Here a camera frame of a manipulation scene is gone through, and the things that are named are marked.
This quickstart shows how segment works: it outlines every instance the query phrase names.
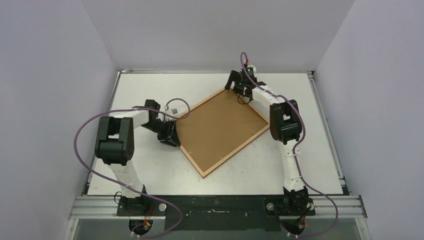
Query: cork board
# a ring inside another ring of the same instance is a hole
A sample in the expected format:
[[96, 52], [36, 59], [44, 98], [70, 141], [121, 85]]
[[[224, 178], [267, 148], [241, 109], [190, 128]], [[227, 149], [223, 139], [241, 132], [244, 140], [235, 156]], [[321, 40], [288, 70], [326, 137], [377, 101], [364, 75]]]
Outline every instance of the cork board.
[[270, 127], [267, 118], [237, 98], [221, 89], [176, 121], [180, 149], [203, 178]]

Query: wooden frame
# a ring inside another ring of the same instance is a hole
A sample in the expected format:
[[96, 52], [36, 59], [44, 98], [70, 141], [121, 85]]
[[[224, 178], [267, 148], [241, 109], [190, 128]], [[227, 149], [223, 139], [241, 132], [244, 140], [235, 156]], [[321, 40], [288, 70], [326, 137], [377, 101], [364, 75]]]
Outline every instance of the wooden frame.
[[[191, 108], [191, 111], [197, 109], [198, 107], [202, 106], [203, 104], [207, 103], [209, 100], [215, 98], [216, 96], [218, 96], [219, 94], [221, 94], [223, 91], [225, 91], [224, 88], [220, 89], [219, 91], [215, 92], [214, 94], [210, 95], [209, 97], [207, 97], [206, 99], [204, 99], [203, 101], [199, 102], [198, 104], [196, 104], [195, 106], [193, 106]], [[191, 153], [188, 152], [186, 150], [186, 148], [184, 147], [183, 142], [181, 142], [181, 146], [180, 149], [181, 151], [184, 153], [184, 155], [187, 157], [187, 159], [191, 162], [191, 164], [196, 168], [196, 170], [199, 172], [199, 174], [204, 178], [206, 177], [208, 174], [210, 174], [212, 171], [214, 171], [216, 168], [218, 168], [220, 165], [222, 165], [225, 161], [227, 161], [228, 159], [230, 159], [233, 155], [235, 155], [238, 151], [240, 151], [241, 149], [243, 149], [245, 146], [247, 146], [249, 143], [251, 143], [253, 140], [255, 140], [257, 137], [259, 137], [262, 133], [264, 133], [267, 129], [269, 129], [270, 127], [270, 123], [267, 117], [263, 116], [263, 114], [261, 112], [259, 112], [254, 106], [252, 106], [251, 104], [248, 104], [249, 107], [251, 107], [264, 121], [265, 121], [265, 126], [263, 128], [261, 128], [259, 131], [257, 131], [255, 134], [252, 133], [252, 136], [249, 137], [246, 141], [244, 141], [242, 144], [240, 144], [239, 146], [237, 146], [235, 149], [233, 149], [230, 153], [228, 153], [226, 156], [220, 158], [220, 160], [218, 162], [216, 162], [214, 165], [212, 165], [211, 167], [209, 167], [207, 170], [202, 170], [202, 168], [198, 165], [198, 163], [192, 158]], [[177, 120], [177, 131], [179, 129], [178, 124], [179, 124], [180, 120]]]

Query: white tabletop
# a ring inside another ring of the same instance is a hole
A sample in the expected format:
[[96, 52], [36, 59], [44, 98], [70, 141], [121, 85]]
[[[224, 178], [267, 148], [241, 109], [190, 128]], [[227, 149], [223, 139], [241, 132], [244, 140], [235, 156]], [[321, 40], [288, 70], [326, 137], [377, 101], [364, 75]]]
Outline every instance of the white tabletop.
[[[142, 106], [154, 99], [163, 107], [172, 98], [185, 99], [190, 106], [201, 102], [227, 83], [226, 73], [143, 73], [122, 74], [112, 109]], [[298, 147], [304, 179], [326, 194], [342, 194], [335, 161], [328, 144], [317, 104], [304, 73], [263, 73], [255, 75], [276, 94], [295, 99], [305, 123], [307, 135]], [[187, 108], [173, 102], [179, 113]], [[256, 105], [265, 116], [269, 112]], [[283, 158], [277, 142], [268, 131], [202, 178], [177, 147], [160, 143], [155, 133], [138, 127], [134, 131], [135, 152], [132, 158], [138, 178], [152, 195], [271, 195], [283, 194]], [[94, 169], [115, 179], [102, 160]], [[114, 195], [120, 186], [96, 175], [88, 195]]]

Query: gray wall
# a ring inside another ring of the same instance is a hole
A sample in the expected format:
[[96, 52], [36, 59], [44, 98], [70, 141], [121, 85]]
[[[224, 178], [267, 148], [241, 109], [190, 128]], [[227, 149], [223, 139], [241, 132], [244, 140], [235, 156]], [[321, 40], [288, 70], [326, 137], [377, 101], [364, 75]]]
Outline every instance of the gray wall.
[[316, 70], [375, 240], [423, 239], [424, 1], [356, 0]]
[[1, 1], [0, 32], [0, 239], [61, 239], [116, 70], [79, 0]]
[[354, 0], [82, 0], [119, 69], [314, 70]]

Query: brown board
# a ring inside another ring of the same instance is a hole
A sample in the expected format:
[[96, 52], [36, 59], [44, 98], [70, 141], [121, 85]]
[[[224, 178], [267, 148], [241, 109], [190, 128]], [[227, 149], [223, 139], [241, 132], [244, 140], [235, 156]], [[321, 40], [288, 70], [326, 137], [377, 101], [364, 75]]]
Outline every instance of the brown board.
[[176, 121], [180, 149], [203, 178], [270, 127], [253, 106], [238, 101], [246, 103], [221, 89]]

